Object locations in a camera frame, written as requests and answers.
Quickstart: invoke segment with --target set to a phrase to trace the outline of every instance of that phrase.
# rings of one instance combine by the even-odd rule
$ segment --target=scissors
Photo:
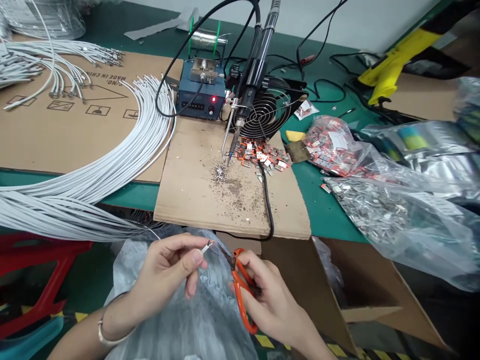
[[[233,252],[233,256],[230,256],[221,246],[219,246],[219,248],[223,255],[225,255],[227,262],[230,264],[231,274],[233,276],[233,287],[235,289],[236,302],[238,303],[238,310],[240,310],[240,316],[241,320],[243,321],[243,325],[245,325],[246,329],[250,334],[256,334],[259,330],[259,327],[255,325],[254,322],[250,323],[249,321],[240,287],[246,289],[255,298],[260,295],[261,290],[255,283],[255,281],[252,280],[242,263],[237,259],[237,256],[243,253],[245,250],[242,248],[238,248]],[[238,270],[240,270],[240,273],[245,280],[239,276],[239,274],[237,273],[237,268]]]

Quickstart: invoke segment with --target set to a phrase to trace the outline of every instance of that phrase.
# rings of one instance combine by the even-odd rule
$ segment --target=cleaning sponge
[[[287,130],[287,131],[285,131],[285,135],[286,135],[286,138],[288,139],[288,141],[295,142],[295,141],[302,140],[305,137],[306,134],[304,132],[300,132],[300,131]]]

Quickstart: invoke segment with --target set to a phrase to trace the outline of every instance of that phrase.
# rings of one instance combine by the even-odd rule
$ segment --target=silver bangle
[[[124,337],[122,337],[120,340],[116,340],[116,341],[110,341],[110,340],[107,340],[106,338],[104,338],[104,335],[102,334],[102,324],[104,323],[104,315],[105,313],[107,312],[107,309],[109,308],[110,304],[112,304],[115,300],[117,300],[118,298],[121,298],[123,295],[126,295],[128,294],[129,292],[128,291],[125,291],[125,292],[122,292],[120,294],[118,294],[117,296],[115,296],[109,303],[108,305],[105,307],[105,310],[103,311],[103,314],[101,315],[101,319],[98,321],[98,338],[100,339],[100,342],[104,345],[107,345],[109,347],[113,347],[115,345],[118,345],[120,344],[121,342],[125,341],[130,335],[132,335],[132,333],[135,331],[135,329],[137,328],[136,326],[127,334],[125,335]]]

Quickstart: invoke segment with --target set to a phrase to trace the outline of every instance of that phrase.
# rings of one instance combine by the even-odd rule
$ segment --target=white wall
[[[160,9],[181,12],[187,7],[199,8],[205,15],[220,0],[126,0]],[[439,0],[349,0],[335,14],[328,43],[357,49],[383,51],[415,24]],[[282,0],[276,32],[305,37],[339,0]],[[270,9],[270,0],[261,0],[262,23]],[[213,18],[244,24],[252,6],[247,1],[230,4]],[[327,32],[326,20],[311,39],[323,41]]]

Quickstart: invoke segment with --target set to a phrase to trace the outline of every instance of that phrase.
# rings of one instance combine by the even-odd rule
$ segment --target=green table surface
[[[137,30],[174,19],[177,16],[178,13],[176,12],[128,2],[122,2],[119,5],[101,4],[92,10],[90,16],[85,18],[87,32],[81,40],[122,51],[173,57],[181,43],[185,40],[186,33],[183,31],[169,29],[144,38],[142,41],[133,41],[123,34],[126,31]],[[280,16],[288,16],[288,14],[280,12]],[[202,27],[216,31],[217,26],[217,21],[208,20]],[[222,34],[239,34],[241,28],[242,26],[238,24],[222,22],[220,32]],[[252,37],[253,29],[248,28],[235,50],[234,56],[247,56]],[[233,45],[235,39],[235,35],[230,36],[229,46]],[[280,54],[295,59],[295,51],[299,42],[300,39],[298,37],[276,33],[272,38],[269,54]],[[315,54],[320,47],[320,42],[308,40],[302,47],[301,55],[306,57],[310,54]],[[308,82],[308,86],[313,87],[314,81],[319,78],[331,80],[339,85],[344,84],[348,76],[342,69],[330,63],[329,57],[332,54],[345,54],[354,51],[356,49],[327,43],[318,59],[305,68],[305,81]],[[188,58],[186,49],[182,52],[181,58]],[[353,70],[359,66],[357,61],[348,62],[346,60],[345,62]],[[280,63],[280,60],[269,57],[270,67]],[[138,74],[141,75],[142,70],[139,69],[138,71]],[[298,71],[287,70],[285,74],[281,74],[279,70],[277,72],[279,76],[300,80]],[[319,84],[319,93],[320,98],[325,101],[339,99],[342,96],[338,89],[325,83]],[[362,107],[360,101],[352,93],[347,93],[346,99],[342,102],[318,103],[315,106],[319,109],[317,115],[332,116],[339,116],[349,109],[356,108],[356,111],[343,117],[343,120],[348,123],[356,123],[356,129],[361,129],[367,124],[376,122],[375,116]],[[281,128],[282,136],[285,138],[285,130],[306,132],[312,123],[313,117],[312,115],[302,121],[298,121],[295,116],[292,116]],[[320,185],[323,183],[323,176],[318,168],[307,162],[302,162],[294,164],[292,169],[308,210],[313,235],[354,242],[367,242],[365,237],[345,215],[334,196],[320,188]],[[52,174],[1,169],[0,186],[34,184],[51,179],[54,176]],[[158,189],[158,184],[132,182],[106,197],[103,202],[120,207],[153,211]]]

